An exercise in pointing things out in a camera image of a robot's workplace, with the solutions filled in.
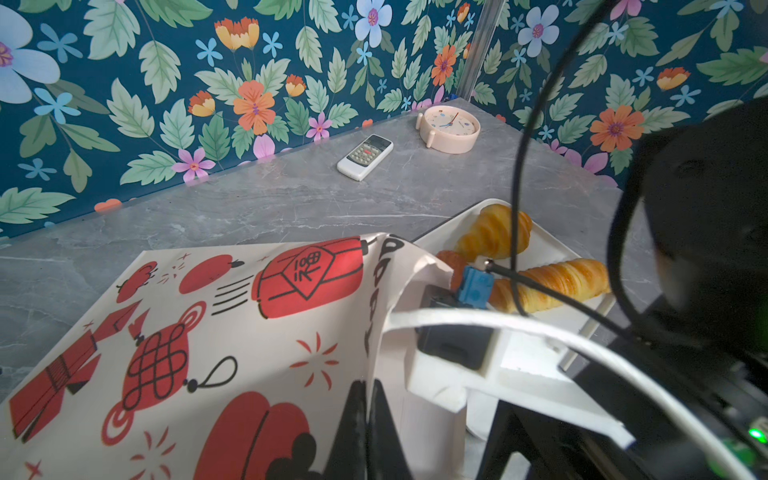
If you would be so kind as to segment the yellow fake croissant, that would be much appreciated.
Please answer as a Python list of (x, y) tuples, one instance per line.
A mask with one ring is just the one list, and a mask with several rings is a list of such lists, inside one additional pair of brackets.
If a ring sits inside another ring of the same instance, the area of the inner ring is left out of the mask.
[(511, 258), (527, 249), (532, 230), (533, 221), (525, 212), (518, 212), (514, 221), (510, 206), (489, 205), (459, 238), (456, 252), (467, 262), (474, 262), (478, 256), (492, 260)]

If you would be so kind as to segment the long twisted fake bread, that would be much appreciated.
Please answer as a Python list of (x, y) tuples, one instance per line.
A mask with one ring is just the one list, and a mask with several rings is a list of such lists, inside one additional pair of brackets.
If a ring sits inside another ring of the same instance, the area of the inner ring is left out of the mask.
[[(586, 301), (611, 292), (605, 265), (597, 260), (579, 258), (521, 271), (520, 274), (544, 287), (576, 301)], [(550, 310), (562, 302), (527, 285), (518, 283), (518, 296), (526, 313)], [(497, 279), (489, 298), (490, 305), (500, 312), (518, 312), (511, 281)]]

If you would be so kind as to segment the orange-brown fake pastry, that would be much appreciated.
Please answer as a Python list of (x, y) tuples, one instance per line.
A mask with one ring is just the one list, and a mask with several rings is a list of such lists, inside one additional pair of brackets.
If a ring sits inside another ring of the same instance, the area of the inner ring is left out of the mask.
[(437, 258), (452, 269), (449, 289), (454, 293), (458, 292), (463, 281), (464, 270), (469, 266), (469, 263), (461, 254), (452, 250), (440, 251), (437, 254)]

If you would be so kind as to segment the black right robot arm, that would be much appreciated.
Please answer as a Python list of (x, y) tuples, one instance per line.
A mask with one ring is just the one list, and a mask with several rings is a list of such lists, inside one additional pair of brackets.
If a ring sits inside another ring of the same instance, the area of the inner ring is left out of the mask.
[[(638, 311), (621, 258), (642, 206), (661, 294)], [(641, 141), (611, 225), (609, 276), (629, 320), (612, 350), (677, 397), (755, 477), (767, 475), (767, 102)], [(501, 403), (478, 475), (499, 478), (514, 452), (532, 479), (722, 479), (724, 469), (646, 395), (596, 363), (578, 385), (637, 440), (612, 446), (585, 429)]]

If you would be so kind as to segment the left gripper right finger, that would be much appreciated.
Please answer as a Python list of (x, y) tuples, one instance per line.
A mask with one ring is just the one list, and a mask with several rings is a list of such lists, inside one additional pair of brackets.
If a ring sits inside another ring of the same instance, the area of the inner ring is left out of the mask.
[(367, 478), (412, 480), (402, 445), (389, 408), (384, 386), (373, 384), (367, 424)]

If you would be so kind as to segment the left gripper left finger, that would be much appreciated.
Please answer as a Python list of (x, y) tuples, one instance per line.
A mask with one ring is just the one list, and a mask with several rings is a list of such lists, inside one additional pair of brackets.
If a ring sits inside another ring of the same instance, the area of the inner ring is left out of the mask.
[(364, 480), (367, 476), (366, 385), (354, 381), (349, 388), (330, 455), (322, 474), (329, 480)]

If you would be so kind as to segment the white and red paper bag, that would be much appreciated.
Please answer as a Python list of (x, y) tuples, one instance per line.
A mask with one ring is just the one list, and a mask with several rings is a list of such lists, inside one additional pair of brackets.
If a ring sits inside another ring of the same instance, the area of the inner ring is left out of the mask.
[(386, 233), (146, 251), (1, 405), (5, 479), (307, 479), (353, 383), (380, 382), (418, 479), (461, 468), (451, 414), (409, 394), (418, 306), (446, 267)]

